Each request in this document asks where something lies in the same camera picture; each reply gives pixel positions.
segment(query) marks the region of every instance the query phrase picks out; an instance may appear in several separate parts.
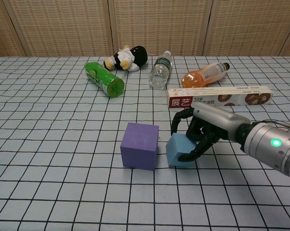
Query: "foam block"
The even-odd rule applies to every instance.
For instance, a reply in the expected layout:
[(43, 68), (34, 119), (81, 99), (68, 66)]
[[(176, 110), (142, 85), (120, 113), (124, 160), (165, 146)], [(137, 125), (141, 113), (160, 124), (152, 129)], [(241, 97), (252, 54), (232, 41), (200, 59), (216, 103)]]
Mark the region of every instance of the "foam block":
[(178, 158), (189, 154), (195, 149), (196, 142), (188, 139), (185, 134), (173, 133), (169, 142), (166, 144), (166, 155), (169, 166), (188, 167), (194, 164), (192, 162), (179, 162)]
[(128, 123), (120, 145), (122, 164), (144, 170), (155, 170), (159, 126)]

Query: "robotic hand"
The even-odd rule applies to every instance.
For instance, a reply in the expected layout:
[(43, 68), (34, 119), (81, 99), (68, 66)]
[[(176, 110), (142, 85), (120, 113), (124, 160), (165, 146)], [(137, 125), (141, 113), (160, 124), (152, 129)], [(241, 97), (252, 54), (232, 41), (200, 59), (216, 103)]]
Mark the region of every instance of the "robotic hand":
[(219, 139), (223, 139), (239, 143), (244, 153), (290, 177), (289, 124), (286, 131), (265, 121), (251, 123), (243, 116), (209, 104), (195, 103), (194, 108), (186, 108), (175, 114), (171, 134), (177, 132), (181, 119), (191, 116), (193, 118), (186, 136), (198, 141), (198, 144), (189, 154), (180, 156), (179, 162), (195, 161)]

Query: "grid tablecloth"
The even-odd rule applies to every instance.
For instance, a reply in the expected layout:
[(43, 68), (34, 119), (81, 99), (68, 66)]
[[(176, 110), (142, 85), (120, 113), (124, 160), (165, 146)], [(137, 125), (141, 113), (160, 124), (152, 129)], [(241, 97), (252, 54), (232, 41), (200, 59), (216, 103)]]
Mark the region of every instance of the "grid tablecloth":
[[(290, 230), (290, 178), (222, 140), (194, 167), (169, 167), (165, 146), (180, 109), (148, 85), (156, 57), (138, 72), (114, 70), (126, 84), (114, 99), (83, 69), (104, 58), (0, 58), (0, 230)], [(167, 87), (217, 60), (230, 69), (211, 86), (274, 92), (269, 105), (225, 109), (290, 121), (290, 57), (174, 57)], [(154, 172), (123, 168), (128, 122), (159, 125)]]

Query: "stuffed penguin toy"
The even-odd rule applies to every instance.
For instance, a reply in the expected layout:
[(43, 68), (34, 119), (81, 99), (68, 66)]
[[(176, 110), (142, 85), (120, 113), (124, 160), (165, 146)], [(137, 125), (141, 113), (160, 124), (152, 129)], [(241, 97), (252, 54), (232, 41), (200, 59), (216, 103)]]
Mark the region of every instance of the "stuffed penguin toy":
[(108, 70), (116, 67), (119, 70), (137, 71), (147, 62), (147, 59), (147, 51), (144, 47), (136, 46), (130, 49), (126, 45), (124, 49), (107, 58), (103, 64)]

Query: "cardboard box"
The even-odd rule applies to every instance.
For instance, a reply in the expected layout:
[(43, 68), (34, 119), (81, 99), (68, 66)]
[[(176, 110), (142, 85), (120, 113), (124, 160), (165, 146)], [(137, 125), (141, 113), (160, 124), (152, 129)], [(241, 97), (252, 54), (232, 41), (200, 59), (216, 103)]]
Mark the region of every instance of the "cardboard box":
[(213, 106), (267, 104), (273, 92), (266, 86), (168, 89), (169, 108), (190, 107), (195, 102)]

